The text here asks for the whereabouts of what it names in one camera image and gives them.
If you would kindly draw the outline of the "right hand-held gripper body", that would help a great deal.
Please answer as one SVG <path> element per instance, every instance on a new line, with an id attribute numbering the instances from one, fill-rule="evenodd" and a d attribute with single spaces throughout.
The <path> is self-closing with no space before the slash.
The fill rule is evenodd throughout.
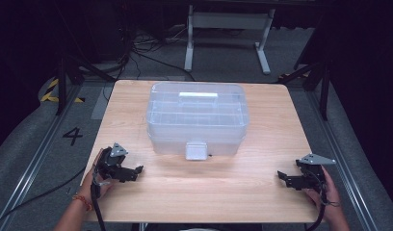
<path id="1" fill-rule="evenodd" d="M 313 153 L 309 153 L 296 160 L 296 165 L 302 173 L 298 189 L 314 189 L 319 192 L 326 182 L 323 166 L 335 164 L 336 161 L 334 159 L 329 159 Z"/>

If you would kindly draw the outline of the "person's left hand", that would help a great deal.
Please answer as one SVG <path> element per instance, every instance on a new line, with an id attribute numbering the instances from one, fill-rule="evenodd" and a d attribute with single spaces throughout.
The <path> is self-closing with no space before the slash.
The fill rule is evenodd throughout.
<path id="1" fill-rule="evenodd" d="M 92 184 L 92 174 L 94 172 L 95 166 L 97 165 L 98 159 L 101 156 L 102 150 L 99 150 L 97 156 L 95 157 L 93 163 L 92 163 L 92 167 L 89 170 L 89 172 L 86 174 L 82 184 L 81 184 L 81 188 L 78 191 L 78 195 L 84 196 L 85 200 L 88 203 L 92 203 L 92 194 L 91 194 L 91 184 Z M 106 179 L 104 180 L 100 175 L 96 176 L 96 180 L 99 182 L 104 182 L 104 185 L 100 187 L 100 197 L 103 197 L 106 192 L 111 189 L 115 183 L 117 182 L 117 180 L 115 179 Z"/>

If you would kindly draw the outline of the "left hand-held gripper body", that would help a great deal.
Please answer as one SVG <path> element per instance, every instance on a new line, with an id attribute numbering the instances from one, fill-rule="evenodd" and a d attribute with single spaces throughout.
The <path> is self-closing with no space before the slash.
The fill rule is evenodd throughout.
<path id="1" fill-rule="evenodd" d="M 97 172 L 103 179 L 118 179 L 124 181 L 122 162 L 128 151 L 118 143 L 102 150 L 97 161 Z"/>

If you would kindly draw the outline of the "person's right hand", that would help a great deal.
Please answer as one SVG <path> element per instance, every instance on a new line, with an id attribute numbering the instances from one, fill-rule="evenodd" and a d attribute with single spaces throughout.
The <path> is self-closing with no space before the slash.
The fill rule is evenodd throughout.
<path id="1" fill-rule="evenodd" d="M 328 223 L 338 220 L 343 216 L 343 211 L 340 203 L 340 196 L 338 190 L 335 187 L 335 184 L 329 175 L 328 171 L 322 167 L 326 178 L 326 196 L 328 205 L 325 208 L 324 220 Z M 321 197 L 320 195 L 313 189 L 305 189 L 304 192 L 309 197 L 310 202 L 314 202 L 317 209 L 321 209 Z"/>

